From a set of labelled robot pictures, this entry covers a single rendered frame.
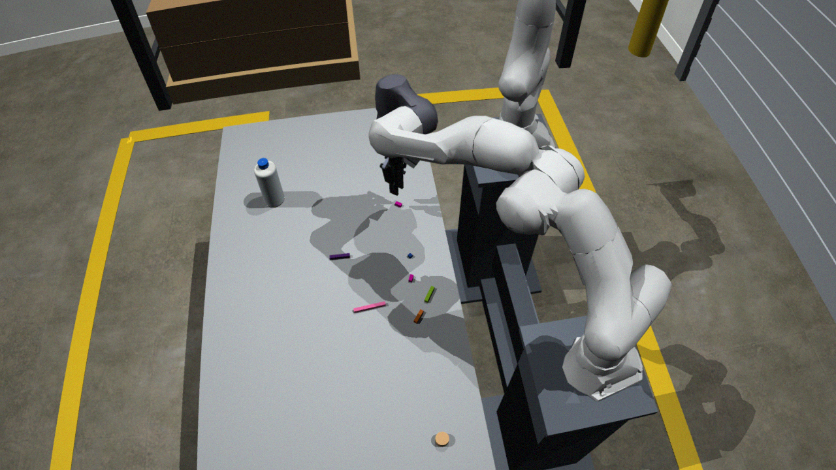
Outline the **white plastic bottle with blue cap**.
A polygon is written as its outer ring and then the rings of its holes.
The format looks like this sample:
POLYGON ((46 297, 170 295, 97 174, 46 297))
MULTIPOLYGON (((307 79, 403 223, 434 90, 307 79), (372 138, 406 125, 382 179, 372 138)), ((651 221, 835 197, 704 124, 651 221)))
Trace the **white plastic bottle with blue cap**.
POLYGON ((254 168, 254 173, 259 182, 264 203, 267 206, 279 206, 283 204, 285 195, 281 187, 276 165, 266 158, 259 159, 254 168))

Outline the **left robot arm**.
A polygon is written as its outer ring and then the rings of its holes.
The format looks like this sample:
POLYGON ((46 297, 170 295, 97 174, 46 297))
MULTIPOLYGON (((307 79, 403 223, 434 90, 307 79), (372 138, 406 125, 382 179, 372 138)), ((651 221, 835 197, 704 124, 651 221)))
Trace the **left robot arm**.
POLYGON ((538 148, 530 132, 489 116, 433 132, 435 105, 419 96, 405 76, 380 78, 374 94, 378 115, 368 131, 374 151, 402 157, 411 168, 426 161, 519 175, 496 202, 501 221, 527 235, 555 227, 585 281, 585 333, 562 363, 568 384, 599 401, 640 382, 643 366, 635 345, 665 307, 672 284, 656 266, 631 272, 631 252, 608 206, 594 191, 579 189, 585 178, 580 161, 563 149, 538 148))

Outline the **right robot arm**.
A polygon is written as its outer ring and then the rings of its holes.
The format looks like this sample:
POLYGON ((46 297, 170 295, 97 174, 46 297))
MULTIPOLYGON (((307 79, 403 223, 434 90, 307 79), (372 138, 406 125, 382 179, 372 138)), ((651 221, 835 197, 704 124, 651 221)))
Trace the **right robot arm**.
POLYGON ((530 132, 538 147, 555 147, 547 128, 535 115, 551 60, 547 46, 555 23, 555 11, 556 0, 519 0, 513 38, 499 80, 499 90, 504 96, 499 120, 530 132))

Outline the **brown cylinder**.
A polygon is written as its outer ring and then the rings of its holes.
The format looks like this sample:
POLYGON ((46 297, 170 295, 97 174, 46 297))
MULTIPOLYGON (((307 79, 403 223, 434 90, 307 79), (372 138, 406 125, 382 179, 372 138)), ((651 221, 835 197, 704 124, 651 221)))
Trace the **brown cylinder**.
POLYGON ((436 438, 435 438, 436 445, 439 446, 439 447, 447 446, 449 440, 450 440, 450 437, 448 436, 448 434, 445 433, 445 432, 442 432, 442 431, 437 433, 436 438))

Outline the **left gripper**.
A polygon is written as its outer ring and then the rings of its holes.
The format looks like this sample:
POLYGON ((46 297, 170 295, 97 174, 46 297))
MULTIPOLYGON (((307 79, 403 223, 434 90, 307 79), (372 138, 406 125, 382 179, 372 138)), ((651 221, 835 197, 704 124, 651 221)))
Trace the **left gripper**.
POLYGON ((389 183, 389 193, 395 196, 399 195, 399 188, 404 188, 404 178, 406 163, 401 161, 402 157, 388 158, 385 157, 385 162, 380 163, 379 167, 384 174, 385 182, 389 183))

